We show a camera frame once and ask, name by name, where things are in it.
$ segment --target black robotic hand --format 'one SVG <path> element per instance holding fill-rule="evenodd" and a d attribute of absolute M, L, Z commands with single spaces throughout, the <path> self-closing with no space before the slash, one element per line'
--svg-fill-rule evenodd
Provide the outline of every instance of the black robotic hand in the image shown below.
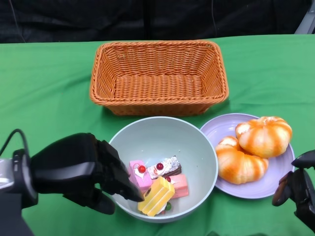
<path fill-rule="evenodd" d="M 31 176 L 38 193 L 61 193 L 83 207 L 113 214 L 115 204 L 102 191 L 125 199 L 143 201 L 139 189 L 117 151 L 89 133 L 58 140 L 31 159 Z"/>
<path fill-rule="evenodd" d="M 280 206 L 289 198 L 295 202 L 295 216 L 315 233 L 315 191 L 304 168 L 315 168 L 315 150 L 300 155 L 292 162 L 298 169 L 290 171 L 279 181 L 272 205 Z"/>

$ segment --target basket rim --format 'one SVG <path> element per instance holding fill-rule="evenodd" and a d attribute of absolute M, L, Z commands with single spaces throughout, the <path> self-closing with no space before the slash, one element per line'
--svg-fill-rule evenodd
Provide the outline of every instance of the basket rim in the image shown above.
<path fill-rule="evenodd" d="M 196 96 L 196 97 L 158 97 L 158 98 L 104 98 L 97 94 L 96 85 L 98 79 L 98 68 L 100 64 L 101 53 L 106 48 L 111 47 L 121 47 L 121 46 L 152 46 L 152 45 L 166 45 L 166 46 L 174 46 L 174 45 L 195 45 L 201 44 L 211 45 L 218 52 L 219 58 L 219 66 L 220 66 L 220 79 L 223 80 L 221 86 L 221 93 L 216 96 Z M 99 46 L 95 54 L 94 65 L 92 69 L 92 77 L 90 84 L 90 99 L 98 105 L 103 106 L 119 106 L 119 105 L 189 105 L 189 104 L 214 104 L 224 101 L 229 95 L 229 88 L 227 84 L 226 71 L 223 64 L 223 58 L 221 49 L 213 41 L 199 39 L 199 40 L 172 40 L 172 41 L 135 41 L 135 42 L 108 42 L 103 43 Z"/>

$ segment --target green tablecloth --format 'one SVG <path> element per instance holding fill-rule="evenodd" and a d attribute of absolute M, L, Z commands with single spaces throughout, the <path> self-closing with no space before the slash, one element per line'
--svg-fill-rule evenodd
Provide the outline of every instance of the green tablecloth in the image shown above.
<path fill-rule="evenodd" d="M 184 118 L 197 127 L 226 113 L 280 116 L 293 128 L 295 155 L 315 146 L 315 36 L 247 36 L 215 40 L 221 47 L 230 88 L 229 101 L 206 114 Z M 14 128 L 25 131 L 31 154 L 77 132 L 110 140 L 140 117 L 116 117 L 89 99 L 94 55 L 100 42 L 0 45 L 0 144 Z M 14 138 L 4 156 L 21 146 Z M 309 170 L 315 181 L 314 170 Z M 37 236 L 221 236 L 264 233 L 311 236 L 288 201 L 244 200 L 214 189 L 193 214 L 170 224 L 136 220 L 117 208 L 107 216 L 61 195 L 40 195 L 23 211 Z"/>

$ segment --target purple plate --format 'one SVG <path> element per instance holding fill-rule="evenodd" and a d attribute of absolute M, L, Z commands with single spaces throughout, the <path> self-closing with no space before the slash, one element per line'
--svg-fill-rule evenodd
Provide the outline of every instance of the purple plate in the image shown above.
<path fill-rule="evenodd" d="M 239 123 L 255 118 L 258 117 L 239 113 L 222 115 L 205 123 L 201 127 L 201 131 L 215 147 L 226 136 L 236 137 L 235 127 Z M 294 167 L 291 165 L 293 160 L 294 152 L 291 144 L 289 144 L 284 154 L 269 159 L 268 170 L 260 180 L 237 185 L 218 177 L 216 187 L 225 193 L 240 198 L 258 199 L 271 196 L 278 188 L 279 180 L 289 171 L 294 171 Z"/>

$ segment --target black curtain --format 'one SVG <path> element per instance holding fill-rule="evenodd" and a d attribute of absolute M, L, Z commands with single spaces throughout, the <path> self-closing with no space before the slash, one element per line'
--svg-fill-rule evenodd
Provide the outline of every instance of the black curtain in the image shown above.
<path fill-rule="evenodd" d="M 213 9 L 211 0 L 11 2 L 19 32 L 27 42 L 292 34 L 311 5 L 311 0 L 213 0 Z M 10 0 L 0 0 L 0 42 L 22 42 Z"/>

